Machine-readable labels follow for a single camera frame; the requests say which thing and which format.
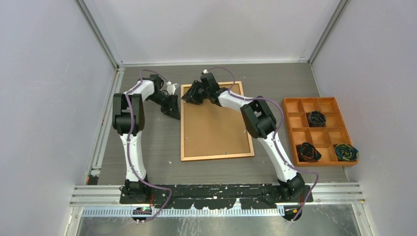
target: corkboard with wooden frame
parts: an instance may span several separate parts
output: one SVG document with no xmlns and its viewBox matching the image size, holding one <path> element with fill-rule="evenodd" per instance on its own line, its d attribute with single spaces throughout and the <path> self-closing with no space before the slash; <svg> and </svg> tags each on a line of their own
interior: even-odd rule
<svg viewBox="0 0 417 236">
<path fill-rule="evenodd" d="M 228 88 L 232 82 L 220 82 Z M 181 85 L 181 97 L 191 85 Z M 232 91 L 243 95 L 242 82 Z M 219 107 L 205 99 L 195 105 L 181 100 L 181 161 L 253 157 L 252 137 L 240 112 Z"/>
</svg>

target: wooden organizer box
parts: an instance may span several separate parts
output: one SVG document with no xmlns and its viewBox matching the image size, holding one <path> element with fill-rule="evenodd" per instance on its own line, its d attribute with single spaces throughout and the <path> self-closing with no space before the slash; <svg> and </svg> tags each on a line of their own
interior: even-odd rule
<svg viewBox="0 0 417 236">
<path fill-rule="evenodd" d="M 293 163 L 296 166 L 353 166 L 356 161 L 338 161 L 333 145 L 352 144 L 339 107 L 334 97 L 284 98 L 282 100 L 285 123 Z M 326 116 L 325 127 L 309 127 L 307 114 L 320 111 Z M 322 155 L 317 162 L 298 159 L 297 145 L 311 143 Z"/>
</svg>

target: cable bundle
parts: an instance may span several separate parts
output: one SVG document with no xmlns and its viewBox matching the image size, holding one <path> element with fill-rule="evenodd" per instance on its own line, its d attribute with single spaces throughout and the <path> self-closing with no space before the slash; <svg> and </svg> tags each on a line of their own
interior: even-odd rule
<svg viewBox="0 0 417 236">
<path fill-rule="evenodd" d="M 297 145 L 297 154 L 300 161 L 316 162 L 322 158 L 322 155 L 317 149 L 309 143 L 302 143 Z"/>
<path fill-rule="evenodd" d="M 350 144 L 337 144 L 334 146 L 339 161 L 356 161 L 359 151 Z"/>
<path fill-rule="evenodd" d="M 307 115 L 308 126 L 324 127 L 326 125 L 326 116 L 319 111 L 312 111 Z"/>
</svg>

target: gray table surface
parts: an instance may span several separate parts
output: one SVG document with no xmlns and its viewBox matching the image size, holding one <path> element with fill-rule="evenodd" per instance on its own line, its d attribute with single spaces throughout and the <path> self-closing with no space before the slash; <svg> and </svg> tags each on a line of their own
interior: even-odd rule
<svg viewBox="0 0 417 236">
<path fill-rule="evenodd" d="M 155 66 L 154 70 L 173 83 L 191 84 L 198 80 L 201 71 L 216 65 Z M 313 74 L 307 63 L 236 64 L 223 65 L 231 70 L 236 80 L 242 81 L 246 96 L 268 97 L 281 103 L 284 97 L 319 96 Z M 145 67 L 128 67 L 124 73 L 120 91 L 134 86 L 139 71 Z M 213 71 L 218 82 L 232 81 L 228 72 Z M 165 116 L 160 106 L 144 102 L 145 128 L 142 134 L 144 164 L 149 181 L 155 184 L 211 184 L 211 183 L 266 183 L 277 182 L 275 169 L 261 144 L 253 141 L 255 157 L 223 160 L 181 162 L 180 121 Z M 279 111 L 270 106 L 277 120 Z M 285 126 L 279 138 L 291 155 Z M 346 182 L 342 167 L 304 168 L 320 174 L 320 182 Z M 123 147 L 117 132 L 111 129 L 107 141 L 98 184 L 124 184 L 126 164 Z M 305 182 L 314 182 L 315 175 L 302 174 Z"/>
</svg>

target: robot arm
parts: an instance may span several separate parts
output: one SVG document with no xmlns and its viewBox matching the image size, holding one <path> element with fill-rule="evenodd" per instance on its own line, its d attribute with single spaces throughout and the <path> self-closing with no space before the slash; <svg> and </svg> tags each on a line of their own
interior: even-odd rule
<svg viewBox="0 0 417 236">
<path fill-rule="evenodd" d="M 161 105 L 161 112 L 167 116 L 175 119 L 180 118 L 178 110 L 178 96 L 174 95 L 175 89 L 170 87 L 175 86 L 171 83 L 167 83 L 171 93 L 166 94 L 160 91 L 163 86 L 163 80 L 158 75 L 151 75 L 148 79 L 138 81 L 137 84 L 125 93 L 116 93 L 113 96 L 113 121 L 112 125 L 120 135 L 120 139 L 123 143 L 124 154 L 126 159 L 126 181 L 125 186 L 127 189 L 143 188 L 143 186 L 136 175 L 132 172 L 131 165 L 137 171 L 139 177 L 147 181 L 147 173 L 143 164 L 142 158 L 142 146 L 141 137 L 142 130 L 145 126 L 145 115 L 143 108 L 143 100 L 151 100 L 158 105 Z M 128 93 L 129 100 L 132 104 L 134 115 L 133 132 L 130 135 L 130 141 L 127 141 L 127 136 L 131 127 L 131 116 L 128 109 L 126 93 Z M 127 156 L 127 147 L 129 146 L 129 156 Z"/>
<path fill-rule="evenodd" d="M 211 103 L 220 107 L 241 112 L 246 130 L 262 144 L 274 165 L 282 195 L 291 197 L 298 194 L 305 186 L 304 180 L 297 171 L 288 167 L 292 163 L 278 135 L 273 137 L 276 119 L 266 101 L 229 93 L 226 88 L 219 87 L 212 73 L 205 71 L 200 79 L 201 82 L 194 81 L 182 99 L 193 104 L 202 104 L 204 99 L 209 99 Z"/>
<path fill-rule="evenodd" d="M 254 109 L 252 108 L 252 106 L 254 106 L 255 109 L 257 108 L 257 106 L 259 106 L 258 101 L 251 101 L 253 98 L 245 97 L 245 96 L 236 94 L 234 92 L 230 92 L 230 94 L 228 91 L 222 92 L 219 95 L 218 99 L 219 99 L 220 106 L 228 107 L 235 111 L 242 112 L 242 115 L 244 115 L 244 117 L 247 117 L 246 119 L 244 118 L 245 124 L 247 124 L 246 125 L 247 127 L 251 123 L 250 121 L 247 121 L 250 119 L 249 116 L 251 115 L 251 113 L 254 114 L 253 112 Z M 283 182 L 293 179 L 297 175 L 297 172 L 289 168 L 280 157 L 277 149 L 275 148 L 275 144 L 273 140 L 274 138 L 272 137 L 274 132 L 270 132 L 269 134 L 267 134 L 266 138 L 259 137 L 259 134 L 257 134 L 255 130 L 256 126 L 259 126 L 259 125 L 255 125 L 255 127 L 248 129 L 248 132 L 252 137 L 254 138 L 258 137 L 256 139 L 262 144 L 262 146 L 267 151 L 268 156 L 271 159 L 272 164 L 274 165 L 278 179 Z M 279 141 L 278 135 L 276 135 L 275 137 L 275 142 L 278 145 L 278 148 L 281 154 L 283 155 L 284 159 L 286 160 L 286 162 L 291 163 L 291 161 L 289 160 L 287 156 L 287 153 L 285 152 L 284 148 L 282 147 L 281 142 Z"/>
</svg>

